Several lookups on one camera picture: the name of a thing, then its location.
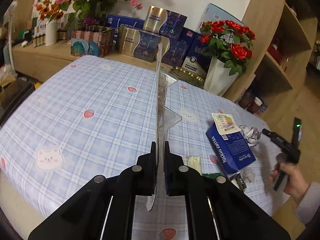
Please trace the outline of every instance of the red rose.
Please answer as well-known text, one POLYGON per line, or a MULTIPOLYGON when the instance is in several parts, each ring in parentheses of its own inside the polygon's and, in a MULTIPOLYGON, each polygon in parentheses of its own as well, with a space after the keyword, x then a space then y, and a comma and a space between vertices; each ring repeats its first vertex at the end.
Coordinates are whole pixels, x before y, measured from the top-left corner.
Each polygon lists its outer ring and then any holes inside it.
POLYGON ((220 32, 223 32, 224 29, 222 27, 217 27, 217 26, 214 26, 212 25, 211 26, 211 30, 214 32, 214 33, 220 33, 220 32))
POLYGON ((243 47, 243 49, 247 52, 247 57, 251 58, 252 57, 252 51, 249 50, 247 47, 243 47))
POLYGON ((250 40, 255 40, 256 39, 256 35, 254 34, 254 32, 249 31, 247 34, 248 34, 248 37, 249 37, 250 40))
POLYGON ((243 32, 248 33, 250 31, 249 27, 243 27, 243 32))
POLYGON ((212 23, 212 26, 217 26, 217 27, 222 27, 223 25, 224 25, 224 21, 218 21, 218 22, 212 23))
POLYGON ((210 35, 206 35, 206 36, 204 36, 204 37, 202 37, 201 39, 200 39, 200 42, 201 43, 208 43, 210 40, 211 40, 211 36, 210 35))
POLYGON ((247 51, 240 44, 231 44, 231 52, 236 58, 243 60, 247 56, 247 51))
POLYGON ((226 21, 226 25, 228 25, 231 29, 234 29, 235 31, 237 31, 237 33, 244 32, 244 28, 240 24, 235 23, 233 21, 226 21))
POLYGON ((207 27, 211 27, 212 22, 207 21, 207 22, 203 23, 202 26, 201 26, 202 28, 205 28, 205 27, 206 27, 204 24, 209 25, 209 26, 207 26, 207 27))

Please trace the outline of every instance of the sleeve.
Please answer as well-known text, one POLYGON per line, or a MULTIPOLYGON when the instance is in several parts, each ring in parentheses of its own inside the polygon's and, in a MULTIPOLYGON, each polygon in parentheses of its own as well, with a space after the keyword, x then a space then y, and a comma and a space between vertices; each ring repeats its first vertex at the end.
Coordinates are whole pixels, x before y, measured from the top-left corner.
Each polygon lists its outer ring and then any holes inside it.
POLYGON ((305 225, 308 224, 320 206, 320 184, 312 182, 297 206, 294 214, 305 225))

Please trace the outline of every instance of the blue plaid bedsheet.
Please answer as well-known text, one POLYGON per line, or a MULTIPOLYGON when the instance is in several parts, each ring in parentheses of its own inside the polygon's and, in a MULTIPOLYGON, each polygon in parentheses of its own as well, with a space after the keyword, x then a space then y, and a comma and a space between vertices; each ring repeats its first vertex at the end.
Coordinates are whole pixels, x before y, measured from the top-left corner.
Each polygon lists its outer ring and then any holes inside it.
MULTIPOLYGON (((118 175, 150 151, 156 134, 155 97, 155 72, 81 57, 33 92, 1 128, 1 170, 47 217, 95 175, 118 175)), ((205 134, 211 113, 222 111, 239 125, 268 128, 231 101, 182 81, 169 87, 166 105, 183 117, 168 132, 171 152, 184 160, 200 156, 203 173, 219 171, 210 161, 214 151, 205 134)), ((255 181, 245 193, 272 215, 288 199, 275 195, 268 182, 280 149, 262 135, 253 152, 255 181)), ((174 239, 187 239, 184 200, 160 199, 156 207, 146 215, 145 199, 137 198, 133 239, 153 239, 165 227, 176 229, 174 239)))

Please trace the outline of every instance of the metal screw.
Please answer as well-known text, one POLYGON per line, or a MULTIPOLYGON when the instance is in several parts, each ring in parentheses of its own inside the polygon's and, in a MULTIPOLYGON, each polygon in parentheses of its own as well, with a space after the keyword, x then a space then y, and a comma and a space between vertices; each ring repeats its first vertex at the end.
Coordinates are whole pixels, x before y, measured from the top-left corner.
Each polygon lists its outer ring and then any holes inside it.
POLYGON ((132 170, 135 171, 135 172, 141 171, 141 170, 142 170, 142 167, 141 167, 140 165, 134 165, 134 166, 132 167, 132 170))
POLYGON ((217 182, 218 182, 218 183, 223 184, 223 183, 225 183, 226 181, 227 181, 227 180, 226 180, 225 177, 222 177, 222 176, 218 176, 218 177, 217 177, 217 182))
POLYGON ((104 180, 104 177, 103 177, 102 175, 97 175, 97 176, 95 176, 94 179, 93 179, 93 181, 94 181, 95 183, 101 183, 101 182, 103 182, 103 180, 104 180))
POLYGON ((180 166, 179 167, 179 171, 181 171, 181 172, 186 172, 186 171, 188 171, 189 170, 189 168, 187 167, 187 166, 180 166))

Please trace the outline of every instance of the luckin coffee box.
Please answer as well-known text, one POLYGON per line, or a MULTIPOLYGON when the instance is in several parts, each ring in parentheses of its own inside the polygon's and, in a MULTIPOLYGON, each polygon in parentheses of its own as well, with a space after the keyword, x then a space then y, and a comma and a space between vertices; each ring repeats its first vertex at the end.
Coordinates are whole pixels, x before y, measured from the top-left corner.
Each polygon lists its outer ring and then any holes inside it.
POLYGON ((220 135, 216 124, 206 132, 221 167, 228 175, 250 165, 256 158, 240 132, 220 135))

